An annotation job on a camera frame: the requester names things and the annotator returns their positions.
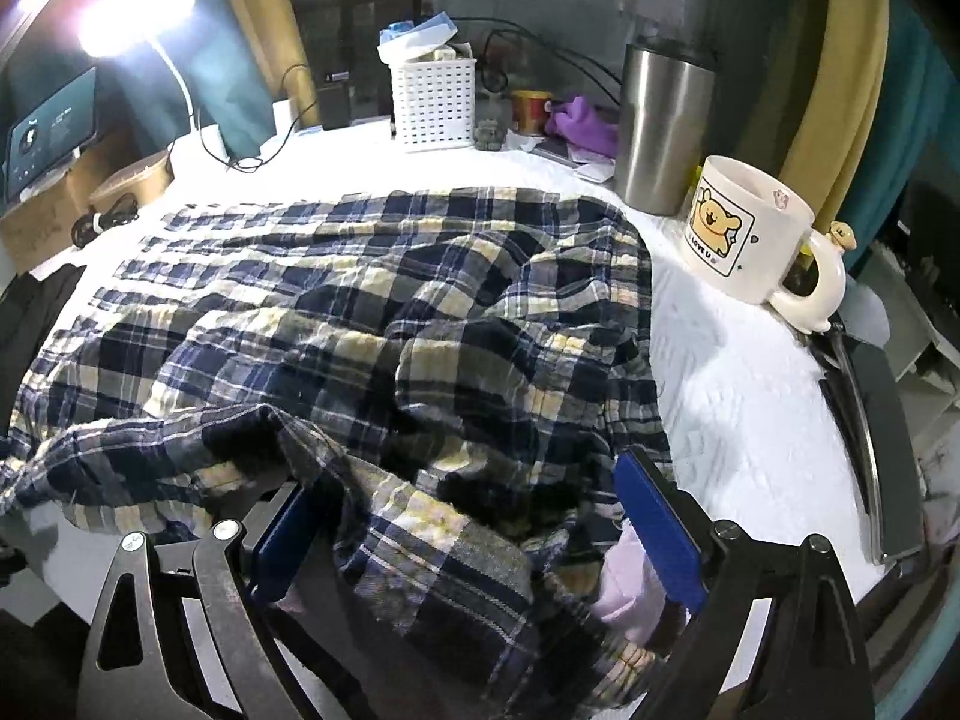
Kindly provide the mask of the blue yellow plaid pants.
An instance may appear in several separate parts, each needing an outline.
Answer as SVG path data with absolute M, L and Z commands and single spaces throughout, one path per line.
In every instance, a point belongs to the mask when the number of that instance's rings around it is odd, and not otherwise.
M 661 667 L 589 608 L 615 461 L 670 461 L 651 309 L 643 238 L 592 197 L 186 206 L 32 361 L 2 504 L 184 539 L 285 470 L 352 594 L 494 715 L 618 709 Z

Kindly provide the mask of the yellow right curtain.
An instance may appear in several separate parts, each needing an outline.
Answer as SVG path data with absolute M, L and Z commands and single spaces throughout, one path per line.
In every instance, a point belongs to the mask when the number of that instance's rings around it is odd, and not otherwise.
M 890 0 L 828 0 L 811 99 L 779 180 L 814 212 L 835 221 L 874 123 L 889 47 Z

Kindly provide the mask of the black power adapter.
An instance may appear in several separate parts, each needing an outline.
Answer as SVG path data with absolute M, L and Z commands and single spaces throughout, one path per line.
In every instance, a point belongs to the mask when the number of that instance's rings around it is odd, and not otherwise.
M 320 126 L 324 130 L 348 127 L 352 121 L 350 72 L 339 70 L 327 73 L 317 85 L 316 93 Z

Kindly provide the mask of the tablet with green screen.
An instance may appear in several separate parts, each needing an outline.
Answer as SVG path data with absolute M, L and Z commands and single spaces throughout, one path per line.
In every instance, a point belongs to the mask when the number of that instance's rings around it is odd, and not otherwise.
M 57 89 L 8 134 L 5 193 L 20 193 L 69 154 L 96 138 L 98 70 L 91 67 Z

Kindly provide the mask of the stainless steel tumbler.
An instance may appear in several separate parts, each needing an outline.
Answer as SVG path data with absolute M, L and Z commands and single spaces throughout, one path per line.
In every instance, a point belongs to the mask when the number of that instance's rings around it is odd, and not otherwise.
M 703 156 L 716 70 L 708 55 L 661 36 L 626 46 L 613 190 L 630 208 L 675 216 Z

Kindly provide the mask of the teal left curtain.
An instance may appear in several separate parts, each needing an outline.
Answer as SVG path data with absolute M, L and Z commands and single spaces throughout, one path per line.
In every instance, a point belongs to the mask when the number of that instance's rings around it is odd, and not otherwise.
M 216 125 L 229 154 L 256 156 L 275 133 L 272 93 L 229 0 L 195 0 L 189 21 L 161 37 L 169 59 L 142 46 L 119 71 L 133 135 L 149 153 L 189 130 L 182 75 L 203 125 Z

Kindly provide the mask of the small red yellow can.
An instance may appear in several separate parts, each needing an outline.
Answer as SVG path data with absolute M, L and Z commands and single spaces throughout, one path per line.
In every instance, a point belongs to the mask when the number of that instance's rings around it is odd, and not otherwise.
M 542 135 L 550 119 L 553 94 L 540 89 L 511 91 L 512 130 L 519 135 Z

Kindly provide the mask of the white desk lamp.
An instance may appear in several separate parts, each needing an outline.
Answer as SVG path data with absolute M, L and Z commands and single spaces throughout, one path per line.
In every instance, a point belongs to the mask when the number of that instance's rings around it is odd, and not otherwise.
M 182 28 L 194 15 L 195 0 L 89 0 L 80 11 L 76 36 L 91 59 L 117 59 L 148 46 L 171 73 L 184 101 L 192 148 L 203 145 L 199 111 L 184 75 L 161 43 L 161 37 Z

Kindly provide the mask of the yellow left curtain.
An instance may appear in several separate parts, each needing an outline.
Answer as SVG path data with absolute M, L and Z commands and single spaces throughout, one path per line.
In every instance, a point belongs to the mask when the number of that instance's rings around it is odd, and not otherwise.
M 291 0 L 228 2 L 270 93 L 290 99 L 302 125 L 319 125 L 316 83 Z

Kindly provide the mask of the white perforated plastic basket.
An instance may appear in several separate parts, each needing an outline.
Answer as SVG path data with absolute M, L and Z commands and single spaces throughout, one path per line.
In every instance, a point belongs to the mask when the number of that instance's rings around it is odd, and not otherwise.
M 395 139 L 407 151 L 466 148 L 475 128 L 475 60 L 391 67 Z

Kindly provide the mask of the cream bear mug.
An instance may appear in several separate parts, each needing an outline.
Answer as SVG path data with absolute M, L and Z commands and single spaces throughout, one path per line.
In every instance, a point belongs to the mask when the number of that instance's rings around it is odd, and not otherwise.
M 711 154 L 693 188 L 679 250 L 702 280 L 747 304 L 770 304 L 804 335 L 825 333 L 846 291 L 844 245 L 814 227 L 805 200 L 743 161 Z M 817 266 L 814 288 L 786 286 L 800 254 Z

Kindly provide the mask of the white phone charger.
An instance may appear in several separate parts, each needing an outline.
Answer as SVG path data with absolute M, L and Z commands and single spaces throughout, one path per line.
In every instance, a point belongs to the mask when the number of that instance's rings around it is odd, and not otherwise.
M 275 133 L 281 137 L 290 130 L 291 125 L 295 123 L 298 117 L 295 101 L 290 98 L 283 98 L 272 104 L 272 114 L 274 114 Z

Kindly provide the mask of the yellow curtain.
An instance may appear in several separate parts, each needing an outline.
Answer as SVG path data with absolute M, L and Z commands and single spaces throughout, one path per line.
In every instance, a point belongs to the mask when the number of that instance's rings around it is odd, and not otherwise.
M 290 99 L 302 125 L 319 125 L 316 83 L 291 0 L 228 2 L 270 93 Z
M 811 99 L 779 180 L 814 212 L 835 221 L 874 123 L 889 47 L 890 0 L 828 0 Z

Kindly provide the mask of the brown cardboard box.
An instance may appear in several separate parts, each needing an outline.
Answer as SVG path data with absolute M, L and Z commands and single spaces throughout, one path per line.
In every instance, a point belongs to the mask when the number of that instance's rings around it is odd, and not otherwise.
M 7 211 L 2 242 L 14 271 L 31 271 L 67 249 L 75 221 L 91 208 L 91 195 L 139 156 L 132 130 L 119 128 L 85 149 L 55 184 Z

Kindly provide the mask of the purple cloth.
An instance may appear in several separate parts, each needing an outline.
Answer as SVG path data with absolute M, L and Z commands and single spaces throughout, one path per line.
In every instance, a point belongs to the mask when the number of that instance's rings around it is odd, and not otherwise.
M 619 153 L 619 126 L 606 121 L 582 94 L 551 106 L 544 132 L 606 158 L 615 158 Z

